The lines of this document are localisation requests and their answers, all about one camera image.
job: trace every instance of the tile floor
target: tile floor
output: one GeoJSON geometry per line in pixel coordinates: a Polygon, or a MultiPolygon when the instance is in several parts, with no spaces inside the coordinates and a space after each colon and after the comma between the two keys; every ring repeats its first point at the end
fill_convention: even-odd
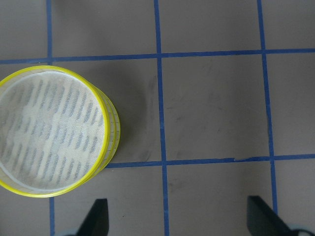
{"type": "Polygon", "coordinates": [[[246,197],[315,231],[313,0],[2,0],[0,78],[71,69],[115,104],[112,162],[67,194],[0,188],[1,236],[249,236],[246,197]]]}

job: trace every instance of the laundry basket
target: laundry basket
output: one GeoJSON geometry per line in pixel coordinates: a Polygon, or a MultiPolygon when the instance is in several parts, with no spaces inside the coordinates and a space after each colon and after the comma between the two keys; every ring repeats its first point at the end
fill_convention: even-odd
{"type": "Polygon", "coordinates": [[[33,66],[0,81],[0,185],[12,192],[52,197],[80,186],[119,138],[112,102],[68,69],[33,66]]]}

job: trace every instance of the floor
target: floor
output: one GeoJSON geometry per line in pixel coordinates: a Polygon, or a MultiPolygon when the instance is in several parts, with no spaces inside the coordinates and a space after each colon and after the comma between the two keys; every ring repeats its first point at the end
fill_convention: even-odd
{"type": "Polygon", "coordinates": [[[249,236],[246,198],[315,231],[313,0],[2,0],[0,78],[73,70],[121,118],[112,162],[50,199],[0,189],[0,235],[249,236]]]}

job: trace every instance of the black object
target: black object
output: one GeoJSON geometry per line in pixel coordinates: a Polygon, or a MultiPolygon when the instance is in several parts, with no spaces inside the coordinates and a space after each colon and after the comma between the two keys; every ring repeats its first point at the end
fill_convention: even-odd
{"type": "Polygon", "coordinates": [[[74,236],[107,236],[109,230],[107,199],[96,199],[74,236]]]}
{"type": "Polygon", "coordinates": [[[315,236],[305,230],[290,230],[259,196],[247,199],[247,228],[252,236],[315,236]]]}

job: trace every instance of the white perforated surface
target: white perforated surface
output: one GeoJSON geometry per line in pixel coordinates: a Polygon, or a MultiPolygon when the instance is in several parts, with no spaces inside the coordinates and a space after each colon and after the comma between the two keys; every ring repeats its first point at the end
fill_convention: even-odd
{"type": "Polygon", "coordinates": [[[55,191],[82,178],[104,141],[104,117],[78,79],[44,71],[0,89],[0,167],[34,191],[55,191]]]}

